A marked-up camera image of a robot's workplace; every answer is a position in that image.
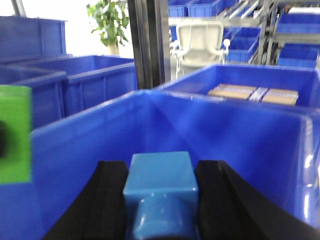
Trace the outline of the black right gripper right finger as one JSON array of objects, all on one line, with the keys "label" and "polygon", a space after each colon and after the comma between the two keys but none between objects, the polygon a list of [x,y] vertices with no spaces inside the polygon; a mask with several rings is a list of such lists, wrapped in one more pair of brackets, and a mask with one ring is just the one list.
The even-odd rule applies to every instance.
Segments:
[{"label": "black right gripper right finger", "polygon": [[223,160],[200,160],[198,228],[203,240],[318,240],[320,232],[254,189]]}]

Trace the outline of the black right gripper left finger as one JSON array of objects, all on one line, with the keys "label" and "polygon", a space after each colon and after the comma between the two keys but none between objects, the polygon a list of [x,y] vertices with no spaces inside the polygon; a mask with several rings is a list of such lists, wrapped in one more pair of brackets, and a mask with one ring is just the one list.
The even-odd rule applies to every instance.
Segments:
[{"label": "black right gripper left finger", "polygon": [[124,161],[99,161],[77,198],[43,237],[45,240],[124,240],[127,214]]}]

